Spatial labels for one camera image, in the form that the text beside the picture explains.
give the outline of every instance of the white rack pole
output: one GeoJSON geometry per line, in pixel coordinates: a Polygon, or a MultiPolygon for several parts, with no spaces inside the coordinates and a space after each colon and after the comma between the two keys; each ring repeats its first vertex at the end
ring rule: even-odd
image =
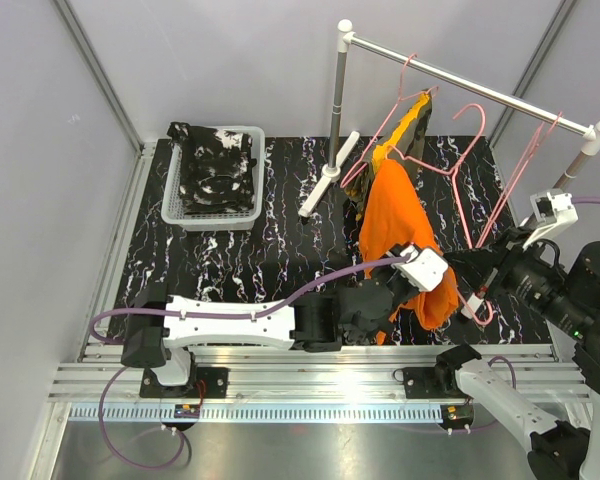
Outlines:
{"type": "MultiPolygon", "coordinates": [[[[404,64],[407,61],[408,56],[402,55],[401,53],[394,52],[388,48],[377,45],[369,40],[365,40],[364,38],[360,38],[357,35],[351,34],[347,40],[351,43],[351,45],[357,45],[365,50],[368,50],[373,53],[377,53],[385,58],[393,60],[395,62],[404,64]]],[[[470,92],[477,93],[485,98],[493,100],[494,102],[501,103],[502,105],[506,105],[511,107],[519,112],[526,113],[527,115],[531,115],[532,117],[539,118],[540,120],[544,120],[548,123],[553,123],[558,117],[555,113],[547,112],[541,108],[538,108],[530,103],[525,102],[524,100],[520,100],[517,97],[512,97],[511,95],[505,95],[504,93],[496,92],[495,90],[485,87],[484,85],[480,85],[479,83],[472,82],[471,80],[467,80],[462,78],[454,73],[447,72],[446,70],[442,70],[433,65],[429,65],[428,63],[423,62],[422,60],[418,60],[417,58],[413,58],[409,62],[409,67],[414,70],[418,70],[419,72],[423,72],[431,75],[432,77],[439,78],[446,82],[449,82],[453,85],[457,85],[458,87],[464,88],[465,90],[469,90],[470,92]]],[[[571,120],[567,120],[566,118],[560,118],[558,120],[557,126],[564,128],[565,130],[569,130],[570,132],[578,133],[585,137],[585,139],[590,140],[594,135],[593,125],[585,126],[580,125],[579,123],[572,122],[571,120]]]]}

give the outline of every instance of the white basket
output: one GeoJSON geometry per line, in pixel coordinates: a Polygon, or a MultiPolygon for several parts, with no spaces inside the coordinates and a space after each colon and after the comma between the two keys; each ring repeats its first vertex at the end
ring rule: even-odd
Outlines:
{"type": "Polygon", "coordinates": [[[179,145],[173,146],[167,183],[162,199],[162,219],[171,225],[180,225],[188,232],[219,230],[251,230],[262,211],[262,193],[264,187],[264,132],[258,127],[214,127],[251,136],[251,158],[257,163],[251,169],[253,173],[253,208],[237,213],[199,213],[185,215],[180,190],[180,159],[182,152],[179,145]]]}

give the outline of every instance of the black cloth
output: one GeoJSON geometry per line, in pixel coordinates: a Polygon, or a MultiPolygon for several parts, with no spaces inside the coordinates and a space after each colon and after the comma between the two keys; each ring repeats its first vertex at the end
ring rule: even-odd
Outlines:
{"type": "Polygon", "coordinates": [[[167,135],[182,152],[178,194],[186,215],[253,208],[256,160],[248,134],[173,122],[167,135]]]}

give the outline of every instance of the orange cloth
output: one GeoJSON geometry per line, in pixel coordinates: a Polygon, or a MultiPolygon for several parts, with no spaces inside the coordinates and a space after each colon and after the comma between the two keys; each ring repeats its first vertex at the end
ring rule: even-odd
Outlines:
{"type": "MultiPolygon", "coordinates": [[[[371,187],[360,231],[360,253],[363,260],[369,262],[382,257],[394,245],[407,242],[420,248],[432,247],[441,253],[407,172],[395,160],[387,159],[371,187]]],[[[458,308],[458,297],[453,288],[456,278],[451,269],[445,279],[434,291],[421,293],[402,305],[415,310],[420,325],[427,330],[442,325],[458,308]]],[[[378,334],[379,345],[384,337],[383,332],[378,334]]]]}

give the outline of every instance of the white wall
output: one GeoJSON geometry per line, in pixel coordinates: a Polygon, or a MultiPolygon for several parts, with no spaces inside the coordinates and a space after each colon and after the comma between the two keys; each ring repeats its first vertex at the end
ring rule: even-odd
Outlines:
{"type": "MultiPolygon", "coordinates": [[[[72,0],[140,135],[172,120],[258,125],[268,136],[327,135],[336,25],[511,92],[558,0],[72,0]]],[[[343,132],[371,134],[395,102],[400,66],[355,47],[343,132]]],[[[411,71],[408,88],[433,80],[411,71]]],[[[433,134],[474,134],[479,97],[445,87],[433,134]]],[[[501,107],[484,100],[488,130],[501,107]]]]}
{"type": "MultiPolygon", "coordinates": [[[[588,125],[600,120],[600,0],[578,4],[526,98],[550,111],[562,110],[566,118],[578,123],[588,125]]],[[[537,124],[522,114],[514,115],[496,145],[496,160],[506,177],[511,175],[537,124]]],[[[562,130],[556,130],[547,140],[514,191],[512,203],[519,217],[531,212],[529,195],[550,188],[581,146],[578,135],[562,130]]],[[[569,191],[574,196],[600,195],[600,153],[569,191]]],[[[584,245],[600,240],[600,206],[577,208],[578,222],[558,238],[567,266],[584,245]]]]}
{"type": "Polygon", "coordinates": [[[133,151],[48,0],[0,0],[0,479],[75,355],[133,151]]]}

